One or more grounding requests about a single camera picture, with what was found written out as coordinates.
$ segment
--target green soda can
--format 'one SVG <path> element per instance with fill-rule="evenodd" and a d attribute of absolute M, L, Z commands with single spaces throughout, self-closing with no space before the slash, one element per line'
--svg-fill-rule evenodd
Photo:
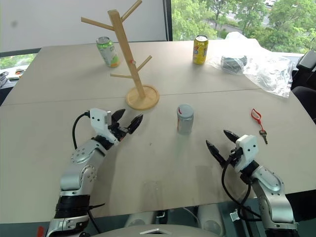
<path fill-rule="evenodd" d="M 119 65 L 118 54 L 109 37 L 99 37 L 97 39 L 97 48 L 108 67 L 114 68 Z"/>

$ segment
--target aluminum can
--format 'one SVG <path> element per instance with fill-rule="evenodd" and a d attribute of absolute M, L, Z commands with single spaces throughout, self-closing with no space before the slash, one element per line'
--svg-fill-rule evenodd
<path fill-rule="evenodd" d="M 188 104 L 179 105 L 177 108 L 178 124 L 177 131 L 180 134 L 187 135 L 192 131 L 193 126 L 193 108 Z"/>
<path fill-rule="evenodd" d="M 195 64 L 203 64 L 206 60 L 208 47 L 208 38 L 204 35 L 196 36 L 193 45 L 193 62 Z"/>
<path fill-rule="evenodd" d="M 118 54 L 109 37 L 99 37 L 97 39 L 97 48 L 108 67 L 114 68 L 119 65 Z"/>

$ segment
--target red keychain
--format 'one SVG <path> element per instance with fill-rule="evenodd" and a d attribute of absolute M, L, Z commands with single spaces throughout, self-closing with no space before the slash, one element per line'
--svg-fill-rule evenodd
<path fill-rule="evenodd" d="M 255 109 L 252 109 L 251 110 L 251 116 L 260 125 L 261 130 L 259 131 L 259 134 L 263 137 L 263 139 L 265 140 L 265 143 L 268 144 L 267 132 L 263 129 L 263 126 L 261 124 L 261 114 L 258 111 L 256 111 Z"/>

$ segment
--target wooden mug tree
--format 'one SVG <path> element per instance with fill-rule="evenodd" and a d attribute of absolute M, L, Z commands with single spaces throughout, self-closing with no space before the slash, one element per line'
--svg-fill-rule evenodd
<path fill-rule="evenodd" d="M 113 77 L 119 78 L 131 78 L 134 80 L 135 87 L 132 88 L 127 96 L 126 101 L 130 107 L 136 110 L 147 110 L 155 106 L 159 100 L 159 93 L 158 91 L 151 85 L 143 85 L 140 81 L 138 71 L 143 68 L 143 66 L 152 58 L 148 56 L 148 58 L 141 63 L 138 67 L 136 67 L 136 62 L 133 59 L 132 52 L 130 50 L 127 37 L 123 27 L 123 21 L 142 3 L 141 0 L 137 0 L 137 2 L 122 16 L 120 17 L 119 12 L 117 10 L 110 10 L 108 11 L 108 15 L 112 22 L 113 26 L 109 26 L 97 21 L 93 21 L 84 17 L 81 17 L 81 21 L 102 27 L 111 31 L 114 31 L 117 38 L 119 45 L 122 49 L 125 61 L 128 65 L 129 71 L 131 76 L 126 75 L 118 75 L 118 74 L 110 74 Z"/>

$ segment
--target black office chair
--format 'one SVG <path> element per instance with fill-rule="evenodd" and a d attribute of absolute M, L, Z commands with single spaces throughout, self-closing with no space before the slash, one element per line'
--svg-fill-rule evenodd
<path fill-rule="evenodd" d="M 292 92 L 316 124 L 316 90 L 304 86 L 297 86 Z"/>
<path fill-rule="evenodd" d="M 291 89 L 316 124 L 316 52 L 307 52 L 296 67 Z"/>

